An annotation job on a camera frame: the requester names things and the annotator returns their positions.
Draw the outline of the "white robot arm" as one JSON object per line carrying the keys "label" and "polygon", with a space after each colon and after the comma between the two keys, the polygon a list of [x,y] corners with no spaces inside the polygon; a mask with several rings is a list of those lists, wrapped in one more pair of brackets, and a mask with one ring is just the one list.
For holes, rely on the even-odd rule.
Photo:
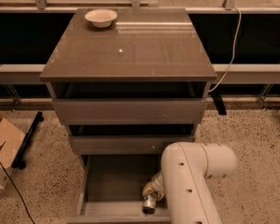
{"label": "white robot arm", "polygon": [[176,142],[161,155],[161,170],[143,189],[143,212],[152,213],[165,200],[171,224],[223,224],[206,184],[237,168],[230,147],[221,144]]}

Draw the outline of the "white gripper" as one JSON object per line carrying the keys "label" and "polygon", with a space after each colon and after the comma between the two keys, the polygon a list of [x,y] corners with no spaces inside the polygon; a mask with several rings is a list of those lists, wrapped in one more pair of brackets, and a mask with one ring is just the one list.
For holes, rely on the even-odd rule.
{"label": "white gripper", "polygon": [[151,182],[147,182],[143,188],[142,195],[147,196],[157,192],[157,200],[160,201],[165,196],[165,188],[163,184],[162,173],[156,173],[152,178]]}

